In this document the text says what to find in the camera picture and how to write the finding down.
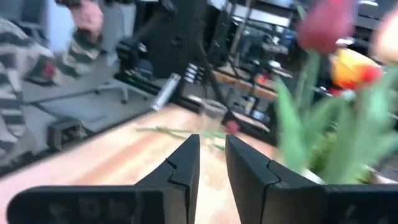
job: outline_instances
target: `metal rod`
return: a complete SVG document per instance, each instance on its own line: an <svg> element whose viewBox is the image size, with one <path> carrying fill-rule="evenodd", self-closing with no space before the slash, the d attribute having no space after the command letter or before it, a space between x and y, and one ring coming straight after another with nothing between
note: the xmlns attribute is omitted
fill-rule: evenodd
<svg viewBox="0 0 398 224"><path fill-rule="evenodd" d="M246 24L248 23L248 20L250 19L250 15L251 15L251 12L253 10L253 8L251 6L252 6L252 3L254 1L255 0L247 0L246 1L246 9L247 9L246 15L244 17L243 22L240 23L240 25L238 27L238 30L236 31L235 39L234 39L234 42L232 43L231 52L230 52L232 56L234 56L235 53L236 53L236 49L238 48L239 40L241 38L243 30L246 27Z"/></svg>

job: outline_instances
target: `chair leg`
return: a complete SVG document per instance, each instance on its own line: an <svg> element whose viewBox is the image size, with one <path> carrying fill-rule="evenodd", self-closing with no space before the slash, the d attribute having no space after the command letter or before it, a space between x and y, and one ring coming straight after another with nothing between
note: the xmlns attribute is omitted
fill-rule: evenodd
<svg viewBox="0 0 398 224"><path fill-rule="evenodd" d="M122 99L121 103L126 104L127 101L129 100L129 90L127 89L127 87L123 86L122 92L123 92L123 99Z"/></svg>

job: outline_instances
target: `wooden tabletop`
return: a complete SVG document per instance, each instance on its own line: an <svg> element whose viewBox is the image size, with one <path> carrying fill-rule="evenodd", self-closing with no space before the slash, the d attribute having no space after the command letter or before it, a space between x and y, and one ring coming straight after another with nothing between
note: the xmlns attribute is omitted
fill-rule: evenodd
<svg viewBox="0 0 398 224"><path fill-rule="evenodd" d="M20 192L39 185L132 185L152 172L183 142L139 127L166 126L189 129L198 126L198 115L170 105L92 140L32 164L0 180L0 223L6 224L8 201ZM238 135L263 154L272 157L273 147ZM222 151L201 149L200 181L195 223L240 223L226 172Z"/></svg>

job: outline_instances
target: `electronic equipment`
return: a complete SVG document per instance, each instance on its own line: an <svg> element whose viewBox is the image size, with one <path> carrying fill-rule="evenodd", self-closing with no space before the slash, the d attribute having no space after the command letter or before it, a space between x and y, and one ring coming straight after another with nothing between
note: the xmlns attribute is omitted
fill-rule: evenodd
<svg viewBox="0 0 398 224"><path fill-rule="evenodd" d="M62 151L85 137L83 123L77 119L63 118L47 126L47 145L51 149Z"/></svg>
<svg viewBox="0 0 398 224"><path fill-rule="evenodd" d="M269 121L267 108L268 104L272 102L271 99L250 95L247 91L228 84L220 85L220 89L225 98L228 99L228 106L235 113L262 124Z"/></svg>
<svg viewBox="0 0 398 224"><path fill-rule="evenodd" d="M153 15L132 37L123 38L116 46L116 53L120 59L121 72L136 67L139 61L141 41L155 31L160 23L171 21L177 13L177 8L170 0L145 2L155 4Z"/></svg>

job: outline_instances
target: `black equipment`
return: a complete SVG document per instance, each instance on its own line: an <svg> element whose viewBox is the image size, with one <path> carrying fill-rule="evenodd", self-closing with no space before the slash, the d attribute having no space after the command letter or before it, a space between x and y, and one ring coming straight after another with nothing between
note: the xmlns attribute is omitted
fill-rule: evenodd
<svg viewBox="0 0 398 224"><path fill-rule="evenodd" d="M398 185L318 185L234 136L225 153L242 224L398 222Z"/></svg>
<svg viewBox="0 0 398 224"><path fill-rule="evenodd" d="M152 17L132 37L125 37L116 46L121 72L137 66L141 41L148 37L160 23L171 21L177 13L177 8L170 0L148 1L147 4L155 4Z"/></svg>
<svg viewBox="0 0 398 224"><path fill-rule="evenodd" d="M199 135L191 135L154 171L130 186L45 186L16 195L9 224L194 224Z"/></svg>
<svg viewBox="0 0 398 224"><path fill-rule="evenodd" d="M242 224L397 223L398 185L318 185L226 137L226 165ZM34 187L8 205L10 224L194 224L199 135L131 186Z"/></svg>
<svg viewBox="0 0 398 224"><path fill-rule="evenodd" d="M58 151L81 142L85 136L83 123L77 119L62 118L47 126L47 145Z"/></svg>

